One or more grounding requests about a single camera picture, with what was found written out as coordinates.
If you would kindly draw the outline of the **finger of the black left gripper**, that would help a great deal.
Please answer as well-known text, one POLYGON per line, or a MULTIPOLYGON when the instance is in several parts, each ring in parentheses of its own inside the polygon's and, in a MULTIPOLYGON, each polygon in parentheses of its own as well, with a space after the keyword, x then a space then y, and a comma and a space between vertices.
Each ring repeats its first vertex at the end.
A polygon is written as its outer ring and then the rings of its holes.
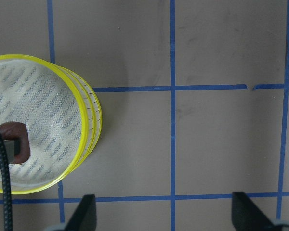
POLYGON ((19 162, 20 140, 3 140, 9 162, 19 162))

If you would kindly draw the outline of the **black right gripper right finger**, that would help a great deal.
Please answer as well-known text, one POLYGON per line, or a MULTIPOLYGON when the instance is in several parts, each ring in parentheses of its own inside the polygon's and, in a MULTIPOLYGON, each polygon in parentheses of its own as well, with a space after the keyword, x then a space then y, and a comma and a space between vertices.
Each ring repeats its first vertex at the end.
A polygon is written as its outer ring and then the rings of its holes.
POLYGON ((274 231, 272 221, 244 192, 232 193, 232 224, 236 231, 274 231))

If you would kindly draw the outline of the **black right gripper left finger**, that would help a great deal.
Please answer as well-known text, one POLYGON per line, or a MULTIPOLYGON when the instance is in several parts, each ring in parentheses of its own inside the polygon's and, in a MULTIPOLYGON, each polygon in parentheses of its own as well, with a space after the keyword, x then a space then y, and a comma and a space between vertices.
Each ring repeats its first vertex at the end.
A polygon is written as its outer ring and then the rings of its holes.
POLYGON ((66 231, 94 231, 97 227, 96 200, 94 194, 84 195, 65 226, 66 231))

